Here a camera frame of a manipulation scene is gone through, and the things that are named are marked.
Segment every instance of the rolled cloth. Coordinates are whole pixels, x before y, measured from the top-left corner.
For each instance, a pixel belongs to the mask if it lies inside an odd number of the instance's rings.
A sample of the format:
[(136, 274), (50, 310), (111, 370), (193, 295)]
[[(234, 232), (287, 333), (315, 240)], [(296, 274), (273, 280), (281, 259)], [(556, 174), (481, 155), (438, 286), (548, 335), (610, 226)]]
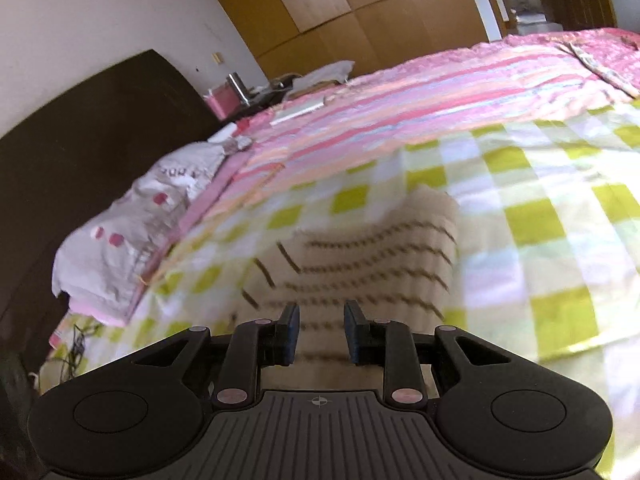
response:
[(286, 389), (382, 387), (382, 369), (350, 364), (345, 300), (368, 319), (401, 321), (433, 333), (442, 323), (456, 258), (458, 205), (418, 186), (382, 220), (357, 228), (298, 231), (261, 253), (249, 268), (238, 322), (277, 319), (300, 306), (300, 337), (290, 367), (262, 371), (262, 386)]

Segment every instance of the checkered blanket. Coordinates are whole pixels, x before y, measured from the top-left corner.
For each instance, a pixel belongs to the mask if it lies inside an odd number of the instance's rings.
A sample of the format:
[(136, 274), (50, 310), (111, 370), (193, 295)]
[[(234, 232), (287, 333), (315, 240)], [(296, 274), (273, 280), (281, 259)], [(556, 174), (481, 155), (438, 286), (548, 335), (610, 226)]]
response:
[(460, 205), (447, 322), (608, 400), (616, 443), (601, 472), (628, 478), (640, 470), (639, 146), (640, 102), (618, 104), (449, 134), (257, 203), (248, 196), (175, 248), (131, 325), (88, 340), (81, 370), (193, 324), (225, 332), (259, 251), (296, 229), (377, 221), (427, 184)]

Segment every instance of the bed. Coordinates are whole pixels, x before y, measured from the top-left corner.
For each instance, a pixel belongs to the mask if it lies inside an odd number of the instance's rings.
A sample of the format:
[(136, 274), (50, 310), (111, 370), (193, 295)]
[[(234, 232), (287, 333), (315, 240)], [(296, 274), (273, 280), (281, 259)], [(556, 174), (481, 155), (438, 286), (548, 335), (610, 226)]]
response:
[[(597, 391), (614, 415), (598, 471), (637, 478), (639, 46), (617, 29), (510, 36), (326, 89), (323, 108), (275, 126), (277, 108), (251, 118), (250, 158), (130, 324), (68, 314), (52, 358), (74, 326), (93, 333), (78, 373), (194, 324), (225, 333), (260, 250), (296, 230), (376, 221), (427, 184), (460, 206), (445, 322)], [(59, 366), (40, 377), (52, 386)]]

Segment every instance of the headboard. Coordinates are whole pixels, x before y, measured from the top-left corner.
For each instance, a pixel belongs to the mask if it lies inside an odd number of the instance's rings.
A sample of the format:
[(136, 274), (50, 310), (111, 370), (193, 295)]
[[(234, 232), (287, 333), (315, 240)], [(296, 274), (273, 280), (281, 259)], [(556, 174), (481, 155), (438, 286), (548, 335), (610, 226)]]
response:
[(37, 370), (66, 311), (53, 297), (56, 249), (162, 155), (218, 120), (157, 52), (64, 92), (0, 139), (0, 345)]

